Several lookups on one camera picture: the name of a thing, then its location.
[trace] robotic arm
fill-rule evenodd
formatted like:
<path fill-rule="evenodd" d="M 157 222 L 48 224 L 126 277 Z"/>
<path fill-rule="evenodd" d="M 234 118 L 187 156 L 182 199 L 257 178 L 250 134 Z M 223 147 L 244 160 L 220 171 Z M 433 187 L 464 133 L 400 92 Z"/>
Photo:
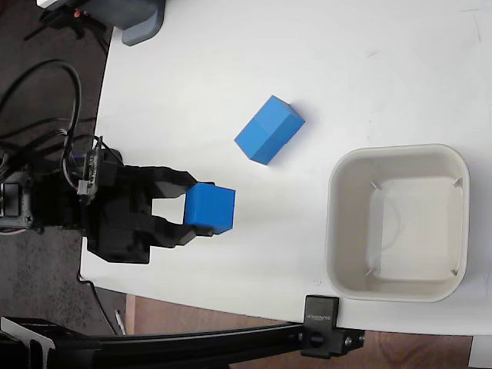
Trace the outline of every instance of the robotic arm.
<path fill-rule="evenodd" d="M 75 229 L 88 239 L 88 250 L 114 263 L 147 264 L 150 246 L 173 248 L 196 236 L 210 237 L 212 227 L 175 224 L 152 215 L 154 198 L 177 198 L 198 182 L 186 171 L 124 165 L 119 153 L 101 147 L 88 152 L 78 191 L 44 161 L 11 175 L 2 184 L 1 229 L 45 227 Z"/>

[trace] black clamp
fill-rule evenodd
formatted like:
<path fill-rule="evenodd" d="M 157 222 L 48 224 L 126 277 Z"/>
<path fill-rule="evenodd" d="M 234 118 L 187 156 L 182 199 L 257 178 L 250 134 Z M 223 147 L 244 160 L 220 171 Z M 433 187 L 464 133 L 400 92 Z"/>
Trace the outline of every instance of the black clamp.
<path fill-rule="evenodd" d="M 364 346 L 364 331 L 337 327 L 339 298 L 306 296 L 301 355 L 329 359 Z"/>

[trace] dark floor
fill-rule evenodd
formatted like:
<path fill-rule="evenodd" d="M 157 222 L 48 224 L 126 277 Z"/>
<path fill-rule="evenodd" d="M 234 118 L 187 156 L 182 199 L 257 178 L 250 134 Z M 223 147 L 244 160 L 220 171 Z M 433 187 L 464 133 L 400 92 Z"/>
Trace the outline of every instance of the dark floor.
<path fill-rule="evenodd" d="M 69 29 L 48 29 L 24 42 L 24 36 L 38 27 L 42 10 L 35 0 L 0 2 L 5 2 L 0 15 L 0 95 L 25 69 L 50 58 L 60 58 L 74 65 L 80 75 L 81 117 L 95 116 L 105 54 L 92 34 L 76 40 Z M 28 80 L 2 112 L 0 134 L 42 118 L 67 118 L 72 99 L 68 77 L 59 71 L 44 71 Z M 27 142 L 47 129 L 44 126 L 30 131 L 13 142 Z M 93 130 L 93 124 L 78 128 L 80 133 Z M 0 316 L 42 317 L 82 333 L 110 334 L 90 288 L 75 279 L 80 245 L 81 238 L 75 232 L 56 229 L 42 236 L 29 231 L 0 237 Z M 115 309 L 125 310 L 123 294 L 99 291 L 111 317 Z"/>

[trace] wooden floor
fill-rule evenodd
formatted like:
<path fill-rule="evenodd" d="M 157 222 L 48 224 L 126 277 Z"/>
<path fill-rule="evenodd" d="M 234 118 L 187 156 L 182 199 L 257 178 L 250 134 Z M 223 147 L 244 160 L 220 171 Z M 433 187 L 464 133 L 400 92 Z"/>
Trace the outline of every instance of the wooden floor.
<path fill-rule="evenodd" d="M 157 334 L 268 325 L 275 321 L 129 297 L 128 333 Z M 464 368 L 471 337 L 367 332 L 364 348 L 329 361 L 298 352 L 233 365 L 237 369 Z"/>

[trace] black metal frame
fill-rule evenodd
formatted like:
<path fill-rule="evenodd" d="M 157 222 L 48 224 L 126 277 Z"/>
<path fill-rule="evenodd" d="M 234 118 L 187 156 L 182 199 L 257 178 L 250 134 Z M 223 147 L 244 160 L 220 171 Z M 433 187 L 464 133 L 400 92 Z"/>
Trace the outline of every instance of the black metal frame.
<path fill-rule="evenodd" d="M 42 319 L 3 317 L 0 355 L 30 369 L 202 369 L 301 350 L 328 359 L 364 345 L 336 327 L 338 298 L 306 297 L 304 324 L 192 334 L 90 337 Z"/>

